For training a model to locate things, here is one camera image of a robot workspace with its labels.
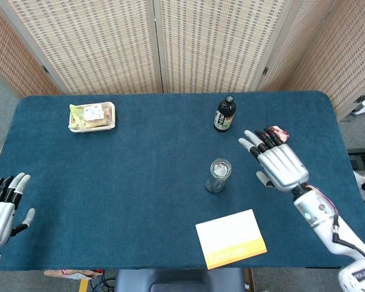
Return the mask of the dark blue chair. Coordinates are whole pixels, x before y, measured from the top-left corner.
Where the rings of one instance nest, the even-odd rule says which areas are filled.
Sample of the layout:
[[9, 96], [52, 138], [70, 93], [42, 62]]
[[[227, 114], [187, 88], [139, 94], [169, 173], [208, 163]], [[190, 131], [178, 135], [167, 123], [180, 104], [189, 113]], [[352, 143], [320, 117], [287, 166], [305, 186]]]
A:
[[121, 269], [114, 292], [246, 292], [241, 268]]

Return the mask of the blue table cloth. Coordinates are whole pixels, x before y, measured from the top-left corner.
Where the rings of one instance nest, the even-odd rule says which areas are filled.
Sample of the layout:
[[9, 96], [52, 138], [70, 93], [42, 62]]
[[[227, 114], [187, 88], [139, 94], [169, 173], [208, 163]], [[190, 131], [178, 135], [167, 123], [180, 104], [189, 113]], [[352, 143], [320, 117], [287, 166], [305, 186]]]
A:
[[[213, 122], [223, 93], [30, 96], [16, 107], [0, 178], [31, 176], [15, 213], [27, 230], [0, 249], [0, 269], [196, 268], [205, 261], [195, 225], [252, 209], [267, 252], [240, 266], [339, 267], [293, 204], [265, 187], [245, 130], [277, 125], [310, 174], [365, 243], [365, 205], [330, 99], [319, 91], [234, 94], [227, 132]], [[73, 133], [69, 105], [112, 102], [111, 130]], [[210, 193], [210, 165], [228, 160], [224, 189]]]

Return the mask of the black floor pedal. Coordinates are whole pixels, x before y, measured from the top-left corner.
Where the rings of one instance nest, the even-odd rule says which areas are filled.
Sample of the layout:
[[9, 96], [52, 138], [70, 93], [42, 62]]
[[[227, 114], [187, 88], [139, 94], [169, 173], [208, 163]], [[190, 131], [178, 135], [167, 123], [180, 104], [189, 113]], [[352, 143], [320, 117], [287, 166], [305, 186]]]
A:
[[353, 170], [365, 171], [365, 148], [347, 150]]

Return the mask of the clear plastic bottle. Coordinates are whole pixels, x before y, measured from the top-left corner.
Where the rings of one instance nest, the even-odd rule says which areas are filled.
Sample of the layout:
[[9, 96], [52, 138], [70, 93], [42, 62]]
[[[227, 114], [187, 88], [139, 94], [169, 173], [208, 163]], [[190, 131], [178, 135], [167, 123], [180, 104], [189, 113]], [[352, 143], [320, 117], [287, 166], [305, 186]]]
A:
[[207, 181], [205, 183], [205, 188], [210, 193], [219, 193], [219, 192], [221, 192], [224, 189], [224, 187], [226, 185], [226, 181], [228, 180], [229, 177], [227, 179], [217, 179], [217, 178], [215, 178], [211, 174], [211, 165], [210, 165], [210, 169], [209, 169], [210, 170], [210, 176], [209, 176], [209, 178], [207, 179]]

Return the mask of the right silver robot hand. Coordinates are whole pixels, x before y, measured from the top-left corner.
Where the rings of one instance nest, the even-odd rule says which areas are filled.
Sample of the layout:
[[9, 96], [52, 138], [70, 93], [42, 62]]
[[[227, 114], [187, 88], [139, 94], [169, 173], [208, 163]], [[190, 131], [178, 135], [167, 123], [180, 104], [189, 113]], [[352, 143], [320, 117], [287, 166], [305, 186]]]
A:
[[281, 192], [290, 192], [308, 183], [309, 172], [289, 147], [270, 128], [263, 131], [244, 131], [238, 142], [263, 167], [266, 177]]

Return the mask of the packaged food tray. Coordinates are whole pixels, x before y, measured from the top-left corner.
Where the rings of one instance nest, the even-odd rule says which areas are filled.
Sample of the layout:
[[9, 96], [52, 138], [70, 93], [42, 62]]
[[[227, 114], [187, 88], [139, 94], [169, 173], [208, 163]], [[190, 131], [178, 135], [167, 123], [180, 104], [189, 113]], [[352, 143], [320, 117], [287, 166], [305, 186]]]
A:
[[69, 105], [68, 128], [73, 133], [111, 130], [116, 125], [116, 108], [112, 102]]

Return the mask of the crumpled paper bag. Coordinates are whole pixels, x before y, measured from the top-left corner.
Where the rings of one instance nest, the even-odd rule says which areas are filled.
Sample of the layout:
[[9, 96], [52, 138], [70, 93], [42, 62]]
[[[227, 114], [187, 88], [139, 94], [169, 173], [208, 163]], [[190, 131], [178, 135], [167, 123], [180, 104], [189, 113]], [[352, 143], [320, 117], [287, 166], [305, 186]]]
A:
[[104, 270], [77, 270], [77, 269], [61, 269], [61, 270], [45, 270], [43, 274], [49, 277], [59, 277], [64, 279], [74, 279], [74, 280], [90, 280], [101, 276]]

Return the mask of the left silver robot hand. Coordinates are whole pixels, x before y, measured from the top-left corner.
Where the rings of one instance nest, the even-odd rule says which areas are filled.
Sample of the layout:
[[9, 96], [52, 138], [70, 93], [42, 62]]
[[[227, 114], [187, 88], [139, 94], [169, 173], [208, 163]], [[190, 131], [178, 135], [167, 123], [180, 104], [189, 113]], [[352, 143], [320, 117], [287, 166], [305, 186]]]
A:
[[30, 175], [23, 172], [16, 176], [0, 178], [0, 247], [4, 246], [9, 238], [28, 229], [33, 222], [35, 209], [31, 208], [20, 224], [13, 224], [15, 213], [29, 180]]

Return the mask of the white and yellow notebook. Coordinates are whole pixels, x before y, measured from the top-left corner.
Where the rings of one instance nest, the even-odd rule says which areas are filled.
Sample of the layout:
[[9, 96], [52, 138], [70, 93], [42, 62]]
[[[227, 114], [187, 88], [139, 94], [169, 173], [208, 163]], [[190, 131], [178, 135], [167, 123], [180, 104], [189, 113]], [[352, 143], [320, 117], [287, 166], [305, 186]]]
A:
[[207, 269], [267, 252], [252, 209], [195, 225]]

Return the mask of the dark sauce bottle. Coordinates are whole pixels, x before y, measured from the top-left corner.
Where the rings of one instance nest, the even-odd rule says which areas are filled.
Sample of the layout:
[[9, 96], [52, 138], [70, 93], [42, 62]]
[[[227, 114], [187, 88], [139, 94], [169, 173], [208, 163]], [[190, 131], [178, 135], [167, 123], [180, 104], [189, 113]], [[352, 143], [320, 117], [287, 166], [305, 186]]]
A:
[[236, 104], [233, 96], [227, 96], [218, 104], [215, 112], [214, 128], [218, 132], [227, 131], [232, 123], [236, 112]]

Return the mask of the red spouted drink pouch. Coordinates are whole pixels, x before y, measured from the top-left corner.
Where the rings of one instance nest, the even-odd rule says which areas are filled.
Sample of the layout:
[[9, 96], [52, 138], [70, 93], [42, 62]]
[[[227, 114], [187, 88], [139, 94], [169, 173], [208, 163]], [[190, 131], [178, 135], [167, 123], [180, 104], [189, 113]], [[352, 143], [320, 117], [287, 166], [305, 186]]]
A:
[[290, 135], [287, 131], [281, 129], [278, 126], [270, 126], [269, 129], [276, 134], [276, 136], [282, 141], [282, 143], [286, 143], [289, 139]]

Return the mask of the woven folding screen panel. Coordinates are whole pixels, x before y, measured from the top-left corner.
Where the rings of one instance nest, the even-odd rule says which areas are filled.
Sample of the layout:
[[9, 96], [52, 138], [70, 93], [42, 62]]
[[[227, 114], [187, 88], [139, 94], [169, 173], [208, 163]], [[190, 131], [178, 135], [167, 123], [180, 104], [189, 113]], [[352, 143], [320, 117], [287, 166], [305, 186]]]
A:
[[290, 5], [273, 49], [266, 61], [266, 76], [256, 90], [278, 91], [284, 88], [323, 25], [336, 0], [287, 0]]
[[162, 91], [152, 0], [0, 0], [65, 94]]
[[294, 0], [152, 0], [167, 93], [255, 91]]
[[336, 3], [285, 89], [325, 93], [339, 120], [365, 95], [365, 0]]
[[20, 98], [61, 91], [0, 12], [0, 79]]

